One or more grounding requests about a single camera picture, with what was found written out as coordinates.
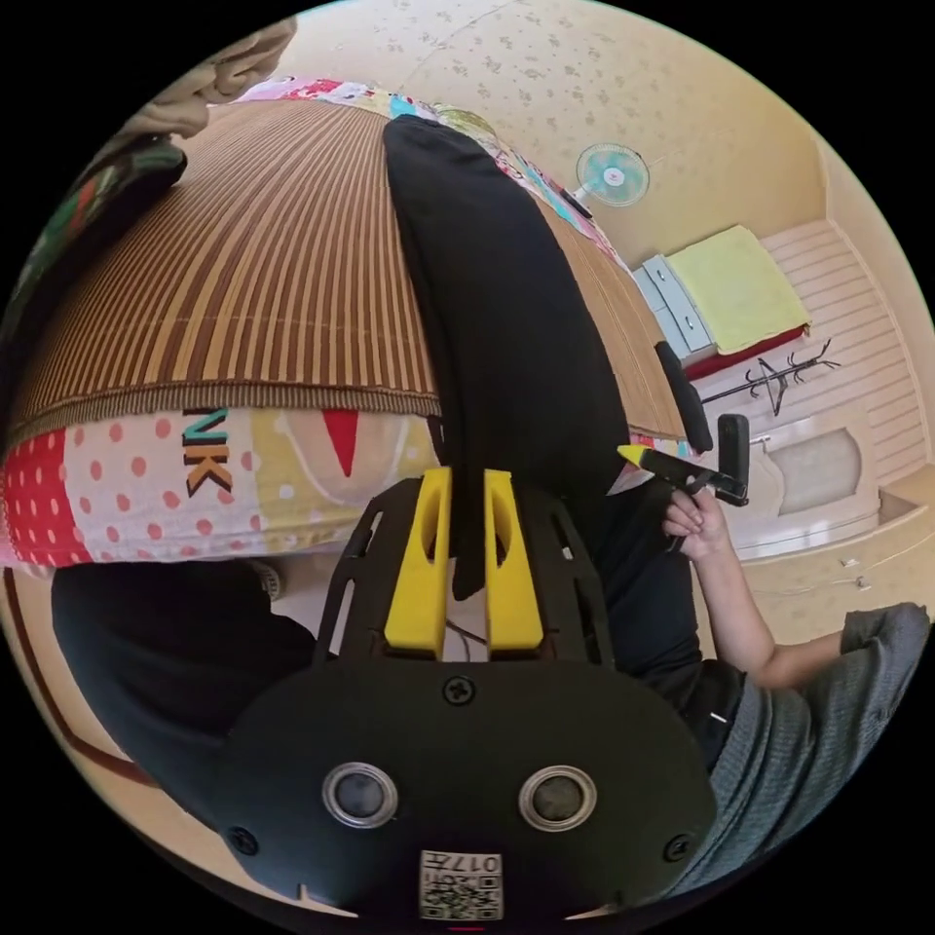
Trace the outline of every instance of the yellow towel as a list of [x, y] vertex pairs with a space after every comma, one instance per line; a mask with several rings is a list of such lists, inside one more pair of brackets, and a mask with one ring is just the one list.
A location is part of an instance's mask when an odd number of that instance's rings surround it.
[[811, 324], [792, 284], [745, 227], [731, 227], [667, 258], [711, 332], [718, 353], [737, 354]]

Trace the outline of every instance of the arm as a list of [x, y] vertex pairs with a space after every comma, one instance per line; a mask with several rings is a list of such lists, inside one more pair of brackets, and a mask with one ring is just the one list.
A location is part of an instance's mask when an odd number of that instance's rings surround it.
[[761, 688], [796, 688], [841, 654], [841, 632], [794, 646], [777, 645], [733, 548], [695, 563], [718, 659]]
[[841, 634], [796, 646], [779, 646], [760, 614], [727, 522], [712, 494], [694, 498], [676, 491], [665, 531], [685, 539], [683, 551], [694, 563], [711, 619], [718, 658], [746, 672], [761, 688], [796, 688], [841, 654]]

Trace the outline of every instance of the wall-mounted fan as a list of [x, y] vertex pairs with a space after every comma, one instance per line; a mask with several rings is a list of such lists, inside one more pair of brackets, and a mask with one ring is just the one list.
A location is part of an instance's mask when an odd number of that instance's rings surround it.
[[639, 153], [617, 143], [595, 143], [578, 157], [580, 188], [572, 198], [611, 207], [635, 205], [650, 187], [650, 170]]

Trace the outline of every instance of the yellow bracket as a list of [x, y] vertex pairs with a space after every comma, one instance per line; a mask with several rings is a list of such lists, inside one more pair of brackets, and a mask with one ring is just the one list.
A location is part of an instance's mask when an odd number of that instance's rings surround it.
[[402, 653], [441, 659], [448, 611], [451, 469], [427, 470], [384, 636]]
[[542, 644], [542, 618], [512, 478], [506, 471], [484, 471], [484, 529], [490, 652], [534, 651]]

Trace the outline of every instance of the red triangle pattern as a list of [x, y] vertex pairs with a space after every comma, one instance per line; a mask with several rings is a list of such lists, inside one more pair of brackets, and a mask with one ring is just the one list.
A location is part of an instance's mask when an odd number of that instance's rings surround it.
[[331, 437], [334, 453], [345, 477], [354, 470], [354, 453], [357, 447], [357, 417], [359, 413], [350, 409], [325, 409], [321, 412], [324, 425]]

